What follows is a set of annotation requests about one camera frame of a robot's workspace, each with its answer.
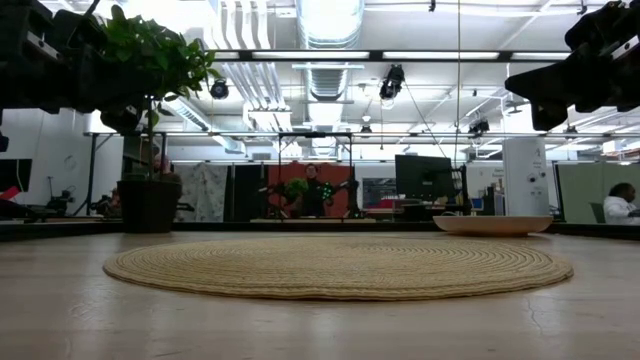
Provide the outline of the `small background green plant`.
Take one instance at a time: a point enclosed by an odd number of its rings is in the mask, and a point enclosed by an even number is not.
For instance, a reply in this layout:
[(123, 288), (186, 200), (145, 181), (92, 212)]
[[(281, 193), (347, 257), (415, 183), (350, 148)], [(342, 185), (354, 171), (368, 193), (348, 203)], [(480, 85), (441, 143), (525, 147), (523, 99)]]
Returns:
[(303, 196), (309, 189), (309, 185), (304, 178), (292, 178), (284, 187), (284, 196), (290, 200), (295, 201), (297, 198)]

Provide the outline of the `beige round plate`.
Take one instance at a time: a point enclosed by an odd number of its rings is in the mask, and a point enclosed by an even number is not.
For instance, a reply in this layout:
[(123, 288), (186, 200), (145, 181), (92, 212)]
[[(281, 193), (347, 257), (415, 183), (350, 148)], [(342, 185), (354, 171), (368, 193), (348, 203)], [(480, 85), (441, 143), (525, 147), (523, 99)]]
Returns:
[(526, 236), (546, 230), (551, 216), (434, 216), (441, 230), (470, 236)]

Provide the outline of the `white cylindrical column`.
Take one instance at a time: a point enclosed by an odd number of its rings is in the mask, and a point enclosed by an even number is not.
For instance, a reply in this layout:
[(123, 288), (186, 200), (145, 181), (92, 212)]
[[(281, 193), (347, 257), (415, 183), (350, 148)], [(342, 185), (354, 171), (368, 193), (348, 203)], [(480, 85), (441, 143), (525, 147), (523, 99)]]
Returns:
[(502, 150), (506, 214), (548, 216), (548, 170), (543, 139), (506, 139)]

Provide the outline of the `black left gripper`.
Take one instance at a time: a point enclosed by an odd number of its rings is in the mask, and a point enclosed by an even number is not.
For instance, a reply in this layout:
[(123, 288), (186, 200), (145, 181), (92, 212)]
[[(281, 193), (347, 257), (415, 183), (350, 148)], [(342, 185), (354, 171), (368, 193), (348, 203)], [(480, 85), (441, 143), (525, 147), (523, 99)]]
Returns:
[(118, 133), (132, 133), (141, 120), (150, 74), (115, 55), (106, 30), (82, 35), (77, 58), (79, 110), (98, 110), (101, 122)]

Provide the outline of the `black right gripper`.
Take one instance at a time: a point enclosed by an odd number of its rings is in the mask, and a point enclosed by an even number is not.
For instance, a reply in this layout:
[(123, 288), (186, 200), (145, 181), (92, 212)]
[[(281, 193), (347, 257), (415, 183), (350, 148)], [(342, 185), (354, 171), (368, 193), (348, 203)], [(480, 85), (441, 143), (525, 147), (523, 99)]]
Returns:
[(563, 60), (509, 76), (505, 87), (530, 101), (536, 130), (567, 120), (569, 107), (582, 113), (606, 106), (626, 112), (640, 106), (640, 42), (583, 43)]

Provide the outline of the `black aluminium table frame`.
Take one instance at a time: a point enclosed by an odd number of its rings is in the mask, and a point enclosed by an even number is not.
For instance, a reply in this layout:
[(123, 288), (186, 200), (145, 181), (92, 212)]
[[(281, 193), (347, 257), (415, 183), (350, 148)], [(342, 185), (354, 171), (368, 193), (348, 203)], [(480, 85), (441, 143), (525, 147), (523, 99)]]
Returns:
[[(441, 232), (433, 222), (423, 223), (174, 223), (173, 232), (303, 232), (391, 233)], [(0, 223), (0, 242), (123, 233), (121, 222)], [(640, 241), (640, 227), (552, 223), (544, 233), (575, 237)]]

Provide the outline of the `silver ventilation duct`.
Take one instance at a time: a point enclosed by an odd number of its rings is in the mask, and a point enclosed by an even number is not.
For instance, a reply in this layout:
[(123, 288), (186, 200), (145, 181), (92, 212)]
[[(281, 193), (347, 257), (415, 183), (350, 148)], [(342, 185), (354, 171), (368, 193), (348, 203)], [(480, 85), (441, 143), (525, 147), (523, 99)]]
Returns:
[[(304, 50), (352, 50), (359, 45), (365, 0), (296, 0), (300, 47)], [(310, 95), (336, 101), (349, 80), (346, 63), (320, 63), (305, 71)]]

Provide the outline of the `green leafy plant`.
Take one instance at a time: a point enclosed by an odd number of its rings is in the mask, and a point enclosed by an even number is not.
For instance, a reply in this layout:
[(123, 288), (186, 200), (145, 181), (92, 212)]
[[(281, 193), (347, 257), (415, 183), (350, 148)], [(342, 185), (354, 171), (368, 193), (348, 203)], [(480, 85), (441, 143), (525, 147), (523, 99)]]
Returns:
[(107, 42), (101, 51), (119, 70), (129, 70), (129, 80), (138, 88), (140, 113), (146, 117), (146, 134), (154, 136), (159, 117), (168, 112), (163, 104), (199, 93), (220, 73), (213, 68), (215, 53), (201, 40), (187, 41), (155, 20), (128, 17), (119, 5), (110, 9), (103, 30)]

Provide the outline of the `grey patterned curtain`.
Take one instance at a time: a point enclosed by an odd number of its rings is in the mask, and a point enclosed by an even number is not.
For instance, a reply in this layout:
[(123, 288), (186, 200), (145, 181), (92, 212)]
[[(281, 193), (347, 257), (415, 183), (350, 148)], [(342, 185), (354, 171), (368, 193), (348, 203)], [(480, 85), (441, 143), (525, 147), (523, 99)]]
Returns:
[(182, 180), (182, 197), (179, 202), (194, 208), (193, 211), (178, 211), (176, 220), (222, 222), (228, 167), (201, 162), (176, 165), (174, 171)]

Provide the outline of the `black computer monitor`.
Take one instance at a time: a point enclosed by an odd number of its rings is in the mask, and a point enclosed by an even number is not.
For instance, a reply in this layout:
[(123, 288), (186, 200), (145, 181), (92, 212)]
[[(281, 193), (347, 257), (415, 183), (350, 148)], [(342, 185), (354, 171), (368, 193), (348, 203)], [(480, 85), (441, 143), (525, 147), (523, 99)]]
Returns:
[(453, 197), (455, 185), (452, 170), (449, 158), (396, 155), (396, 193), (424, 201)]

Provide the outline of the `black background panel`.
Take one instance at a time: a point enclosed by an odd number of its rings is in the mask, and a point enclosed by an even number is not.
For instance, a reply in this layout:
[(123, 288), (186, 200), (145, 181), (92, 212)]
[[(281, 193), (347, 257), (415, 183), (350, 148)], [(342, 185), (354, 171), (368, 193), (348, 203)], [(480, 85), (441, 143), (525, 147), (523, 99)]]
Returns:
[(233, 220), (250, 222), (261, 216), (265, 187), (265, 167), (263, 165), (239, 165), (234, 168), (233, 178)]

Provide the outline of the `black wall screen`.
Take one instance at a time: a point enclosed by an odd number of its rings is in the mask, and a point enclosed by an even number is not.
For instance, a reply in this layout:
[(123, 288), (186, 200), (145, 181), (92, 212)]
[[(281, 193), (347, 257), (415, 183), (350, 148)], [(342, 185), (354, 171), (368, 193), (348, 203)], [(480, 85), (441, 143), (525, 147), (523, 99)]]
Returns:
[(16, 187), (21, 192), (29, 190), (32, 159), (0, 159), (0, 192)]

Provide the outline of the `black plant pot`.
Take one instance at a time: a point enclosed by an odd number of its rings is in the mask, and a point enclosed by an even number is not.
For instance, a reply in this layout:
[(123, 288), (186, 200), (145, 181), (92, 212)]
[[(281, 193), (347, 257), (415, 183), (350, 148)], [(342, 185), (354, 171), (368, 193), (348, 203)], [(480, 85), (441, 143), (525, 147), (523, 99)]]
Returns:
[(181, 197), (174, 182), (122, 180), (117, 183), (125, 233), (169, 233)]

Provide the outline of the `grey green partition wall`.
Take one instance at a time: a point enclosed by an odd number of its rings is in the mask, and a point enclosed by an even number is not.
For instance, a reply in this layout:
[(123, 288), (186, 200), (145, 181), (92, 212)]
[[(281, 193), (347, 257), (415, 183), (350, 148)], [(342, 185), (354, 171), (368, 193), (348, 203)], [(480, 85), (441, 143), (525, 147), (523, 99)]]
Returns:
[(603, 205), (618, 183), (630, 183), (635, 188), (634, 205), (640, 208), (640, 163), (559, 163), (556, 177), (558, 203), (567, 223), (598, 224), (589, 203)]

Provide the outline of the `person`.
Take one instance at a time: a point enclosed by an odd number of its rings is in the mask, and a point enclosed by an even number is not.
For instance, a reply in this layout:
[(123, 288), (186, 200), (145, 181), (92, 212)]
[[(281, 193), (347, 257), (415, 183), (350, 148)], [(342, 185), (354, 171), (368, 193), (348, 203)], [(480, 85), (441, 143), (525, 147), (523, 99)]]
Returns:
[(630, 183), (614, 185), (604, 199), (605, 223), (640, 226), (640, 208), (634, 205), (635, 188)]
[(180, 176), (173, 172), (171, 169), (171, 164), (168, 157), (162, 157), (161, 154), (158, 154), (154, 157), (154, 170), (152, 179), (154, 181), (162, 181), (168, 183), (182, 185), (182, 180)]
[(303, 217), (324, 217), (327, 200), (324, 198), (324, 184), (318, 179), (319, 168), (315, 164), (308, 164), (305, 167), (305, 176), (307, 190), (302, 195), (301, 215)]

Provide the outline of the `orange background panel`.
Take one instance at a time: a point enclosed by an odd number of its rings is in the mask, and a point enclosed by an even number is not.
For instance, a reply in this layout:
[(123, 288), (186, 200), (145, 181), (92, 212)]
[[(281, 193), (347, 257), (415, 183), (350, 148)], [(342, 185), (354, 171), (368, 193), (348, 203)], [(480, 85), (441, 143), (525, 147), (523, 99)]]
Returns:
[(304, 178), (305, 167), (315, 164), (319, 168), (318, 179), (324, 184), (324, 198), (326, 215), (324, 217), (345, 217), (347, 211), (347, 192), (342, 190), (336, 195), (332, 194), (332, 187), (339, 183), (352, 179), (352, 170), (348, 166), (335, 163), (299, 163), (291, 162), (283, 165), (271, 165), (269, 167), (267, 199), (270, 205), (282, 210), (291, 218), (302, 218), (302, 196), (295, 201), (290, 201), (284, 196), (285, 184), (292, 178)]

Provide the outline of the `round woven straw placemat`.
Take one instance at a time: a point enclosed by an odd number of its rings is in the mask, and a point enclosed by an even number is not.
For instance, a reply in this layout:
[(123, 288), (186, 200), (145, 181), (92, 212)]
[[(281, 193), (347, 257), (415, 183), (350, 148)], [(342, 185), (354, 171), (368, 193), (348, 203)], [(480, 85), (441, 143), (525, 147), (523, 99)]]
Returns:
[(112, 256), (118, 280), (270, 299), (432, 300), (535, 289), (570, 279), (567, 261), (495, 240), (283, 237), (155, 245)]

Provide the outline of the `black overhead frame beam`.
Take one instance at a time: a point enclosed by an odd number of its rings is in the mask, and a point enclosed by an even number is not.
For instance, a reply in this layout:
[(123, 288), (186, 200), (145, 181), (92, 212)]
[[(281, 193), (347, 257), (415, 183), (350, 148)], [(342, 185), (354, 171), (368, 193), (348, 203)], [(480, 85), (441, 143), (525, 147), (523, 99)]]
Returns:
[(553, 63), (568, 52), (472, 50), (215, 50), (221, 62), (424, 62), (424, 63)]

